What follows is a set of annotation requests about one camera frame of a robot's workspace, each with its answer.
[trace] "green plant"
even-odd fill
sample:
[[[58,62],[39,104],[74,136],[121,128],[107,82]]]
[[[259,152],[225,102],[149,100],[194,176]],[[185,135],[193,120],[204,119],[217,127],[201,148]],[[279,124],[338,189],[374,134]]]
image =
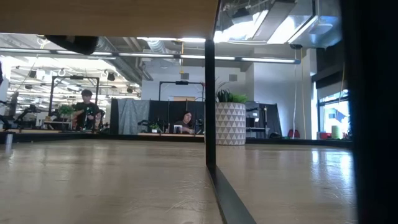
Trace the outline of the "green plant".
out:
[[[62,105],[58,108],[58,111],[60,112],[60,114],[62,115],[71,115],[73,114],[73,112],[75,112],[75,110],[73,109],[72,106],[69,105]]]
[[[150,124],[149,128],[151,128],[152,130],[158,130],[159,129],[159,125],[157,124]]]
[[[245,103],[248,100],[246,95],[233,94],[229,90],[218,90],[216,96],[219,103]]]

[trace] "man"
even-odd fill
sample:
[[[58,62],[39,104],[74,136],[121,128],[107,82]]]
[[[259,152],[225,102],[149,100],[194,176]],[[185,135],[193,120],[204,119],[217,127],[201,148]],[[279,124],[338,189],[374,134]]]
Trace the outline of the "man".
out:
[[[95,118],[100,116],[100,109],[98,106],[91,102],[93,93],[89,90],[83,90],[81,97],[83,102],[75,105],[75,113],[73,117],[76,119],[76,130],[92,129],[95,126]]]

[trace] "floor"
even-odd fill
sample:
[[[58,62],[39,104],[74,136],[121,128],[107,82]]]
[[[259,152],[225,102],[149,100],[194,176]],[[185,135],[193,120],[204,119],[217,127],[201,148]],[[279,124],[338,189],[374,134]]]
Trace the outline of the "floor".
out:
[[[258,224],[356,223],[349,151],[320,146],[219,146],[217,163]]]
[[[0,151],[0,224],[222,223],[201,143],[73,140]],[[327,147],[219,146],[257,223],[356,223],[353,160]]]
[[[222,223],[203,148],[105,140],[14,144],[13,155],[0,159],[0,223]]]

